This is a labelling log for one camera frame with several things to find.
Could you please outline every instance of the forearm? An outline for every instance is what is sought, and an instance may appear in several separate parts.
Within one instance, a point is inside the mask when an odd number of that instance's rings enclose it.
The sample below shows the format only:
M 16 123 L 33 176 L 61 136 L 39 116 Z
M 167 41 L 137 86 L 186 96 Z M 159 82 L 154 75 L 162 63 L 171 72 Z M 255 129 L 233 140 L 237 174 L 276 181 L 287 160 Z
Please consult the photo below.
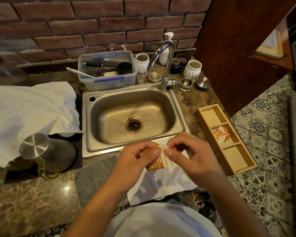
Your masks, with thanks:
M 266 227 L 243 201 L 229 180 L 221 176 L 215 189 L 209 191 L 216 210 L 230 237 L 269 237 Z
M 124 193 L 106 181 L 82 209 L 63 237 L 103 236 Z

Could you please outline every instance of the black drip mat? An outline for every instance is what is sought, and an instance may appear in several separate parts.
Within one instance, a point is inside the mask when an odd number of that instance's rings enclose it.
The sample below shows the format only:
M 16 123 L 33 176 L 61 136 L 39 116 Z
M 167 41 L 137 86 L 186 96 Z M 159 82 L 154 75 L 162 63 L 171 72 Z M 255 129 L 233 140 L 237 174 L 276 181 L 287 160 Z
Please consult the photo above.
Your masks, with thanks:
M 76 99 L 76 109 L 79 113 L 79 120 L 80 120 L 80 129 L 81 129 L 81 108 L 82 108 L 82 95 L 77 97 Z M 69 141 L 72 143 L 76 148 L 76 157 L 72 164 L 65 170 L 61 171 L 61 173 L 74 170 L 82 167 L 82 134 L 76 133 L 70 137 L 62 137 L 59 134 L 48 135 L 48 137 L 53 139 L 62 139 Z M 37 171 L 38 165 L 34 164 L 31 168 L 21 171 L 7 171 L 6 178 L 4 180 L 5 184 L 11 184 L 19 181 L 35 179 L 40 177 Z

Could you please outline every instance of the person's left hand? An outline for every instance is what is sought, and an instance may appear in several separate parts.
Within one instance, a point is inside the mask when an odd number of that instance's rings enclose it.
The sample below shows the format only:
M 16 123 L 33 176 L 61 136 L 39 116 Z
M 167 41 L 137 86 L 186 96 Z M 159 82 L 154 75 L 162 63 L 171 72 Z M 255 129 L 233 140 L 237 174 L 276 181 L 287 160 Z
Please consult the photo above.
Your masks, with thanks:
M 156 148 L 137 158 L 141 151 L 151 147 Z M 161 151 L 158 144 L 151 141 L 142 141 L 125 146 L 106 183 L 126 194 L 137 183 L 143 169 L 157 159 Z

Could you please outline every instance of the soap dispenser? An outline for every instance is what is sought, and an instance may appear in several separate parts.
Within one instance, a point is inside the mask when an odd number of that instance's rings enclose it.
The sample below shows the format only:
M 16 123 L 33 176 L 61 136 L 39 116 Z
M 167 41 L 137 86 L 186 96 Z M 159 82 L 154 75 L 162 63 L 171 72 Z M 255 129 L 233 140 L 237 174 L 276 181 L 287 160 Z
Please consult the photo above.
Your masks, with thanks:
M 173 32 L 167 32 L 164 34 L 166 36 L 166 40 L 167 41 L 170 41 L 170 42 L 173 42 L 171 40 L 171 38 L 174 36 Z M 168 61 L 168 55 L 169 55 L 169 47 L 166 48 L 161 54 L 160 54 L 160 57 L 159 57 L 159 62 L 161 65 L 165 66 L 167 61 Z

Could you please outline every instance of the white cloth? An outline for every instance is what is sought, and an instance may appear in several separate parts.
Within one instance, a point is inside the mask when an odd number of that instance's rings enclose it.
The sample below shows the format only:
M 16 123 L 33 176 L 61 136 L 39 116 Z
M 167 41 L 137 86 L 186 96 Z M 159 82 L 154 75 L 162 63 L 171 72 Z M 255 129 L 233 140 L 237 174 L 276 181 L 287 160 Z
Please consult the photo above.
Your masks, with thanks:
M 195 210 L 169 203 L 149 203 L 120 212 L 104 236 L 222 237 L 213 223 Z
M 155 142 L 166 145 L 170 138 Z M 182 154 L 189 158 L 186 151 Z M 159 170 L 147 171 L 144 168 L 138 182 L 128 191 L 127 197 L 130 205 L 135 206 L 148 200 L 162 200 L 167 195 L 193 190 L 196 187 L 183 169 L 173 163 L 172 167 Z
M 81 133 L 75 99 L 65 81 L 0 86 L 0 167 L 20 156 L 20 144 L 31 134 Z

